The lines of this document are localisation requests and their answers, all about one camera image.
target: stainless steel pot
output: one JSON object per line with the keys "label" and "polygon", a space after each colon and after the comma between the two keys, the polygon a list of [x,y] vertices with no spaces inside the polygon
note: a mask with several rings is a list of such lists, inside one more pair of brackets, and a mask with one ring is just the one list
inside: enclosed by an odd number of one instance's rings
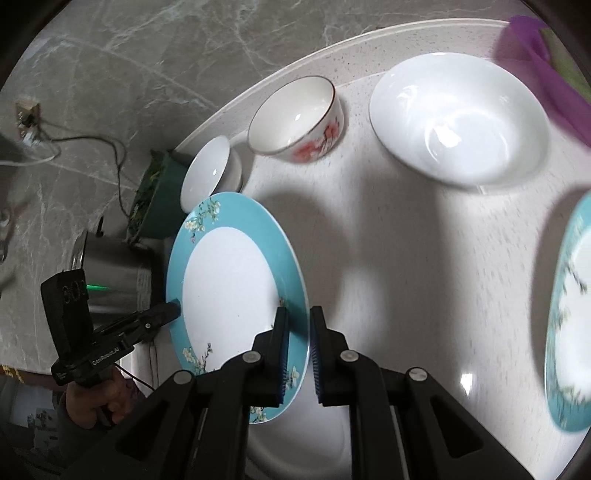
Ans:
{"label": "stainless steel pot", "polygon": [[71,269],[84,269],[90,313],[103,321],[150,308],[151,266],[149,249],[88,230],[76,239],[70,263]]}

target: cable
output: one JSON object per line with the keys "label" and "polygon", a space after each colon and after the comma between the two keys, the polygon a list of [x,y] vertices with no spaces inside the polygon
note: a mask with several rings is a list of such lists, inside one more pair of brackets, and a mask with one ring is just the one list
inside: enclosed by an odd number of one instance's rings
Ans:
{"label": "cable", "polygon": [[53,155],[47,158],[38,158],[32,161],[11,161],[11,160],[0,160],[0,166],[3,167],[32,167],[35,165],[41,165],[43,163],[47,163],[51,160],[55,160],[57,157],[61,155],[61,148],[59,145],[54,145],[51,142],[48,142],[48,145],[53,150]]}
{"label": "cable", "polygon": [[[73,132],[77,135],[86,135],[86,133],[87,133],[82,130],[76,130],[71,127],[66,127],[65,125],[56,124],[56,123],[51,122],[45,118],[40,118],[39,122],[42,122],[42,123],[49,125],[51,127],[54,127],[54,128],[58,128],[60,130],[65,130],[67,132]],[[106,138],[107,140],[111,140],[112,142],[119,144],[119,146],[121,147],[121,150],[123,151],[123,155],[121,156],[121,166],[123,167],[123,164],[127,160],[127,147],[125,146],[125,144],[117,137],[110,137],[108,135],[97,135],[97,137]],[[127,179],[134,187],[139,186],[138,183],[135,180],[133,180],[132,178],[130,178],[129,175],[125,174],[125,172],[123,170],[121,170],[121,176],[123,178]]]}
{"label": "cable", "polygon": [[115,155],[115,167],[117,169],[117,197],[119,199],[119,208],[121,209],[121,212],[123,213],[123,215],[125,215],[125,217],[129,220],[130,215],[127,212],[127,210],[125,210],[125,207],[123,206],[123,200],[121,198],[121,169],[123,168],[123,164],[125,163],[125,160],[127,157],[127,150],[125,149],[125,147],[124,147],[123,158],[121,159],[121,162],[119,162],[119,153],[117,151],[117,145],[115,145],[115,142],[113,142],[109,138],[101,137],[99,135],[74,135],[72,137],[54,138],[54,137],[50,137],[45,132],[45,130],[41,129],[41,127],[39,127],[39,130],[40,130],[40,132],[43,133],[43,135],[45,135],[47,137],[49,142],[52,144],[56,144],[56,143],[60,143],[60,142],[70,142],[73,140],[96,140],[96,141],[103,142],[105,144],[110,145],[111,148],[113,149],[113,153]]}
{"label": "cable", "polygon": [[114,366],[116,366],[119,370],[121,370],[122,372],[128,374],[131,378],[133,378],[135,381],[138,381],[139,383],[141,383],[142,385],[148,387],[151,391],[155,391],[155,388],[152,385],[148,385],[146,382],[144,382],[143,380],[140,380],[138,377],[130,374],[125,368],[123,368],[121,365],[118,364],[114,364]]}

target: small white bowl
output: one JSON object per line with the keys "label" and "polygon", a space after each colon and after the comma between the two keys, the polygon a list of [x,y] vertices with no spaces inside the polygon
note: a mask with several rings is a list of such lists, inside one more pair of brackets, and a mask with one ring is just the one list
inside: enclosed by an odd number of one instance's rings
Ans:
{"label": "small white bowl", "polygon": [[181,208],[185,213],[214,193],[239,192],[242,164],[230,141],[223,135],[210,140],[195,156],[181,188]]}
{"label": "small white bowl", "polygon": [[248,128],[248,146],[259,155],[307,163],[334,147],[344,123],[332,82],[303,77],[281,87],[261,105]]}
{"label": "small white bowl", "polygon": [[406,165],[481,192],[526,181],[548,152],[548,117],[534,94],[503,68],[460,53],[420,55],[386,72],[369,117]]}

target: red floral bowl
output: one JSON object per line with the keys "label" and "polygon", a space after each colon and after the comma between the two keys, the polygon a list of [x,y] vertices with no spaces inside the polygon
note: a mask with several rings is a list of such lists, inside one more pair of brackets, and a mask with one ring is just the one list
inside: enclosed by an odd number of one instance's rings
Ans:
{"label": "red floral bowl", "polygon": [[281,87],[257,110],[248,145],[259,155],[308,163],[335,146],[344,123],[333,83],[320,76],[302,77]]}

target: screw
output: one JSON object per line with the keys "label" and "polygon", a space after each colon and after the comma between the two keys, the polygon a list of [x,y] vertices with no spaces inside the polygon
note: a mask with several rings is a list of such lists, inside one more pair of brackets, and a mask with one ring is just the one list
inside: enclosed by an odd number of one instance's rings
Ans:
{"label": "screw", "polygon": [[242,359],[247,364],[254,364],[261,359],[261,354],[259,352],[255,352],[254,350],[251,350],[250,352],[246,352],[245,354],[243,354]]}
{"label": "screw", "polygon": [[359,354],[354,350],[343,350],[340,357],[343,362],[356,362],[359,360]]}
{"label": "screw", "polygon": [[193,379],[193,374],[186,370],[181,370],[174,374],[173,380],[177,385],[184,385],[189,383]]}
{"label": "screw", "polygon": [[408,376],[415,382],[424,382],[427,379],[427,372],[425,372],[425,370],[422,368],[413,368],[408,373]]}

